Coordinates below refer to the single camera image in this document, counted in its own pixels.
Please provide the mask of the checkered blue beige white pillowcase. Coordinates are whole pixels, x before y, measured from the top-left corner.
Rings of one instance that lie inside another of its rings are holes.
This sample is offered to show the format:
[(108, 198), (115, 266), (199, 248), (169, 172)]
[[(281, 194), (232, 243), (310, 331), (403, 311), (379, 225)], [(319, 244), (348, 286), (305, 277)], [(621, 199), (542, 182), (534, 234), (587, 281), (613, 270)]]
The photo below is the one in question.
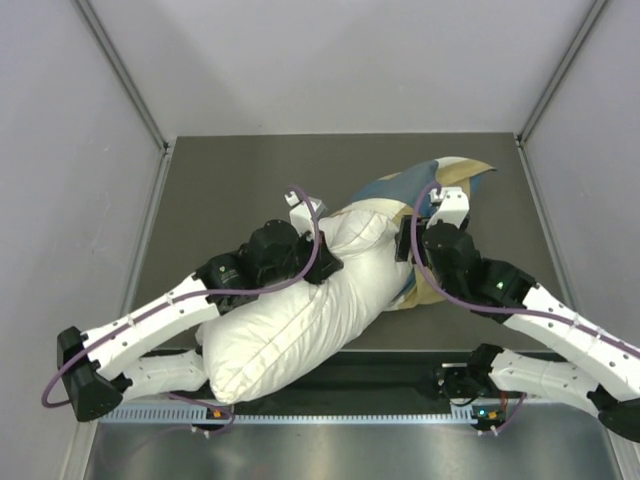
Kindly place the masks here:
[[(459, 156), (423, 161), (366, 185), (342, 210), (372, 210), (399, 225), (403, 217), (413, 213), (416, 199), (425, 185), (437, 182), (444, 187), (459, 187), (467, 196), (472, 196), (479, 187), (482, 176), (494, 170), (495, 167), (490, 164)], [(413, 268), (404, 287), (386, 309), (406, 310), (443, 300), (422, 274)]]

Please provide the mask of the white pillow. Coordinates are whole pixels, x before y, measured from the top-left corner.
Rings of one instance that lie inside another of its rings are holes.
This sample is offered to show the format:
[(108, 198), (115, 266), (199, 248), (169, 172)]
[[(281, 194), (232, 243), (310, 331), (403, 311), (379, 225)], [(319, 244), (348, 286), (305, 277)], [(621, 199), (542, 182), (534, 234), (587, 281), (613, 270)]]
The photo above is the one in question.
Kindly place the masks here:
[(398, 220), (350, 208), (321, 220), (320, 228), (341, 270), (320, 285), (301, 280), (202, 325), (204, 370), (219, 402), (284, 388), (397, 303), (411, 274), (395, 259)]

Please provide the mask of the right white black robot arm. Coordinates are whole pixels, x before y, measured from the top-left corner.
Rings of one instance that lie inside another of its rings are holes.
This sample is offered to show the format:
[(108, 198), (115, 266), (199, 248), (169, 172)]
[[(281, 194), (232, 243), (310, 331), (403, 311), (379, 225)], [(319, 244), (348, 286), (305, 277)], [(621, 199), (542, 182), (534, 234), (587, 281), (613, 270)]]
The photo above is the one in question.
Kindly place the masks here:
[(596, 417), (617, 435), (639, 439), (639, 349), (564, 305), (514, 265), (484, 258), (453, 224), (406, 215), (396, 257), (408, 260), (447, 301), (523, 333), (561, 356), (544, 362), (483, 344), (467, 364), (467, 384), (546, 397)]

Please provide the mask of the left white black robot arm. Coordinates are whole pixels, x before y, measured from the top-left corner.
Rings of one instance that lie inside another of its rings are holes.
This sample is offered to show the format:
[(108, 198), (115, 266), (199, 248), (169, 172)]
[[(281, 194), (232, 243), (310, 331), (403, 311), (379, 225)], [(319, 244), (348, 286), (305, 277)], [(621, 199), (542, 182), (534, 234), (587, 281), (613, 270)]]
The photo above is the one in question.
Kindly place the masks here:
[(155, 355), (153, 349), (298, 280), (320, 285), (342, 267), (324, 232), (300, 233), (272, 220), (133, 313), (91, 330), (63, 330), (57, 369), (76, 420), (97, 420), (126, 401), (165, 392), (220, 394), (227, 374), (203, 363), (198, 350)]

